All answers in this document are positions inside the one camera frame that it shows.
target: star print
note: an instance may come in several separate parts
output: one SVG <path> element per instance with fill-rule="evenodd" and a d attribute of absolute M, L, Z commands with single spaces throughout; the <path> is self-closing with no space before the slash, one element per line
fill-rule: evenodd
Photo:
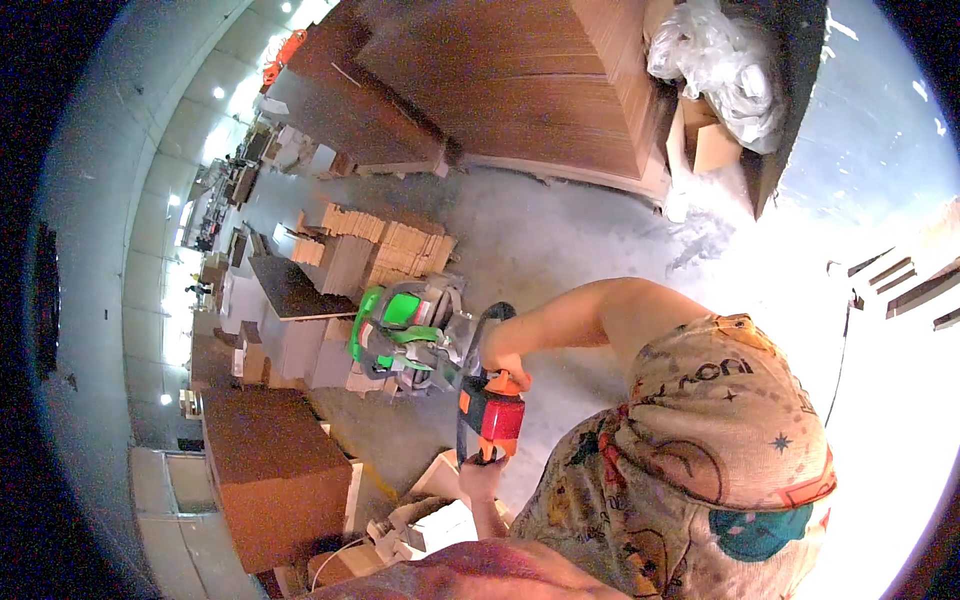
<path fill-rule="evenodd" d="M 770 442 L 770 445 L 780 451 L 780 454 L 786 449 L 787 446 L 791 445 L 793 440 L 787 440 L 786 436 L 783 435 L 783 432 L 780 432 L 780 436 Z"/>

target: open cardboard box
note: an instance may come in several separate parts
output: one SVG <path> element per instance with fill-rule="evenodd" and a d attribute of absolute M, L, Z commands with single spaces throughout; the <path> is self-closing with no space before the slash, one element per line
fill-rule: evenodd
<path fill-rule="evenodd" d="M 743 147 L 706 100 L 680 99 L 667 137 L 667 158 L 674 178 L 678 170 L 700 174 L 726 167 L 736 163 L 742 153 Z"/>

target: cable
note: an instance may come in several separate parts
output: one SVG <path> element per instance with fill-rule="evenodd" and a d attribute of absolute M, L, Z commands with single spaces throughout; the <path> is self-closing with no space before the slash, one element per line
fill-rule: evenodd
<path fill-rule="evenodd" d="M 833 400 L 830 401 L 830 409 L 827 411 L 827 418 L 824 419 L 824 429 L 830 423 L 830 415 L 833 414 L 833 404 L 837 401 L 837 392 L 840 391 L 840 379 L 843 375 L 843 361 L 847 356 L 847 334 L 850 332 L 850 309 L 861 306 L 862 299 L 853 291 L 853 300 L 847 302 L 847 320 L 843 325 L 843 349 L 840 351 L 840 370 L 837 372 L 837 385 L 833 388 Z"/>
<path fill-rule="evenodd" d="M 318 569 L 317 569 L 317 572 L 314 573 L 314 575 L 313 575 L 313 582 L 310 584 L 310 593 L 313 593 L 313 590 L 317 588 L 317 578 L 320 577 L 320 572 L 321 572 L 322 570 L 324 570 L 324 567 L 326 566 L 326 564 L 329 563 L 329 562 L 333 559 L 333 557 L 337 556 L 338 554 L 340 554 L 341 552 L 343 552 L 343 551 L 346 550 L 347 548 L 349 548 L 349 547 L 353 546 L 354 544 L 357 544 L 357 543 L 359 543 L 359 542 L 361 542 L 361 541 L 363 541 L 363 540 L 365 540 L 365 539 L 366 539 L 366 537 L 360 538 L 359 540 L 354 540 L 354 541 L 350 542 L 349 544 L 347 544 L 346 546 L 344 546 L 343 548 L 340 548 L 339 550 L 337 550 L 336 552 L 334 552 L 334 553 L 331 554 L 330 556 L 326 557 L 326 560 L 323 561 L 323 562 L 320 564 L 320 568 L 318 568 Z"/>

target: man's hand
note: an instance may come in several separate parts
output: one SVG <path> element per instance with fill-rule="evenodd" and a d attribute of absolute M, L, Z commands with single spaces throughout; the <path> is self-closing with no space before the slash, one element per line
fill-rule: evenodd
<path fill-rule="evenodd" d="M 530 391 L 530 375 L 523 370 L 520 354 L 510 348 L 508 336 L 502 326 L 495 327 L 480 347 L 480 365 L 489 372 L 506 371 L 510 374 L 522 392 Z"/>
<path fill-rule="evenodd" d="M 493 502 L 500 475 L 510 462 L 510 457 L 504 456 L 496 462 L 481 466 L 477 464 L 479 457 L 479 454 L 471 456 L 460 467 L 460 490 L 473 504 Z"/>

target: wall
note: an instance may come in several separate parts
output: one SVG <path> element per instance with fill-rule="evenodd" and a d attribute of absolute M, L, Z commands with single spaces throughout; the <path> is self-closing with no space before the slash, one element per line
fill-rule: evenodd
<path fill-rule="evenodd" d="M 184 288 L 193 284 L 191 274 L 199 272 L 201 259 L 175 245 L 177 228 L 198 168 L 233 153 L 243 140 L 264 63 L 294 28 L 328 10 L 323 0 L 290 4 L 290 12 L 283 12 L 282 2 L 256 0 L 240 11 L 209 44 L 156 138 L 132 219 L 122 298 L 124 364 L 137 444 L 176 449 L 178 438 L 201 437 L 198 423 L 181 417 L 176 403 L 190 378 L 189 307 L 195 296 Z M 214 95 L 218 88 L 222 98 Z M 171 205 L 171 196 L 181 202 Z M 161 405 L 164 394 L 175 401 Z"/>
<path fill-rule="evenodd" d="M 132 428 L 121 296 L 128 247 L 180 96 L 248 4 L 130 2 L 74 90 L 37 190 L 40 218 L 57 232 L 61 297 L 58 370 L 41 389 L 41 426 L 52 432 L 67 483 L 118 576 L 144 590 L 152 584 L 127 463 Z"/>
<path fill-rule="evenodd" d="M 184 498 L 213 504 L 203 455 L 133 447 L 130 469 L 144 550 L 164 597 L 266 598 L 244 573 L 223 514 L 215 506 L 209 512 L 188 513 L 181 505 Z"/>

